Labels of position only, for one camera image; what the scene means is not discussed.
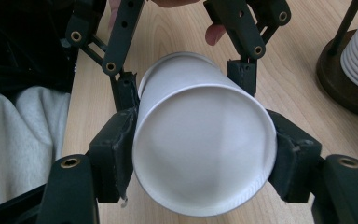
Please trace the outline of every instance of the cup rim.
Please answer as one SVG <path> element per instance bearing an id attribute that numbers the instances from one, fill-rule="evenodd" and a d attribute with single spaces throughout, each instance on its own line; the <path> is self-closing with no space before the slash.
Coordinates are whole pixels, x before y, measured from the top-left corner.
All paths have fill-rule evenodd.
<path id="1" fill-rule="evenodd" d="M 212 65 L 213 67 L 215 67 L 216 69 L 218 69 L 220 71 L 220 68 L 211 59 L 205 57 L 204 55 L 201 55 L 201 54 L 198 54 L 195 52 L 190 52 L 190 51 L 179 51 L 179 52 L 171 53 L 171 54 L 168 54 L 168 55 L 160 58 L 149 69 L 147 69 L 144 76 L 142 77 L 141 83 L 139 84 L 138 96 L 140 98 L 142 97 L 142 94 L 144 93 L 144 90 L 145 90 L 145 85 L 147 83 L 147 80 L 150 79 L 150 76 L 153 74 L 153 71 L 157 67 L 159 67 L 162 63 L 164 63 L 165 61 L 167 61 L 171 58 L 176 58 L 176 57 L 181 57 L 181 56 L 190 56 L 190 57 L 194 57 L 197 59 L 202 59 L 203 61 L 209 63 L 210 65 Z"/>

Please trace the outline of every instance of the wooden surface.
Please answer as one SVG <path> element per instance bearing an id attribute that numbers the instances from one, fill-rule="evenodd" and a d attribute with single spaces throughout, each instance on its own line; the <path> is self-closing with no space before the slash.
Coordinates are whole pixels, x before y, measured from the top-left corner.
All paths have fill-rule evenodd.
<path id="1" fill-rule="evenodd" d="M 321 88 L 315 66 L 331 40 L 351 1 L 288 0 L 292 19 L 267 44 L 259 60 L 257 94 L 265 107 L 277 111 L 318 139 L 322 155 L 345 154 L 358 159 L 358 116 L 334 102 Z M 106 11 L 98 36 L 107 42 Z M 160 8 L 146 2 L 125 63 L 139 74 L 160 57 L 176 51 L 194 51 L 216 62 L 223 73 L 226 61 L 239 56 L 227 35 L 215 46 L 204 41 L 210 19 L 202 2 L 185 7 Z M 358 28 L 358 13 L 351 29 Z M 108 77 L 101 67 L 80 52 L 70 104 L 63 156 L 85 153 L 91 139 L 115 113 Z M 128 188 L 129 201 L 100 204 L 101 223 L 313 223 L 310 206 L 280 200 L 267 183 L 248 203 L 219 217 L 185 217 L 175 214 L 145 194 L 135 176 Z"/>

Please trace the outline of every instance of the paper cup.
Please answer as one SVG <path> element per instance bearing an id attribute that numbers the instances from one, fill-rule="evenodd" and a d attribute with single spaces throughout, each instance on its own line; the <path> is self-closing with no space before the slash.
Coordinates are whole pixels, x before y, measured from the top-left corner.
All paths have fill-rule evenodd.
<path id="1" fill-rule="evenodd" d="M 207 58 L 168 55 L 145 74 L 132 159 L 144 190 L 174 212 L 209 217 L 267 181 L 276 133 L 263 106 Z"/>

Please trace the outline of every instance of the gray fabric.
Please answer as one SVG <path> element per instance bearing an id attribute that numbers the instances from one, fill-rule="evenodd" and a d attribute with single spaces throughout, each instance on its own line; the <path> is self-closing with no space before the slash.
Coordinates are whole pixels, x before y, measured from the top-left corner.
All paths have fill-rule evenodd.
<path id="1" fill-rule="evenodd" d="M 0 203 L 46 183 L 61 156 L 70 94 L 32 87 L 0 95 Z"/>

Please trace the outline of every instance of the hand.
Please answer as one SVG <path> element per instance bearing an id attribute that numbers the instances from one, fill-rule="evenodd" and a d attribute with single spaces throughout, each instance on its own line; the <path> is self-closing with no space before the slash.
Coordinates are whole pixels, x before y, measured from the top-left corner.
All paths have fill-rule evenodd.
<path id="1" fill-rule="evenodd" d="M 152 0 L 160 7 L 179 7 L 183 5 L 187 5 L 190 3 L 196 3 L 199 0 Z M 109 21 L 109 28 L 112 29 L 113 24 L 115 24 L 115 19 L 118 12 L 118 7 L 120 6 L 121 0 L 109 0 L 110 9 L 112 11 L 112 15 Z M 223 25 L 212 24 L 208 27 L 205 33 L 206 42 L 214 46 L 217 41 L 226 33 L 226 29 Z"/>

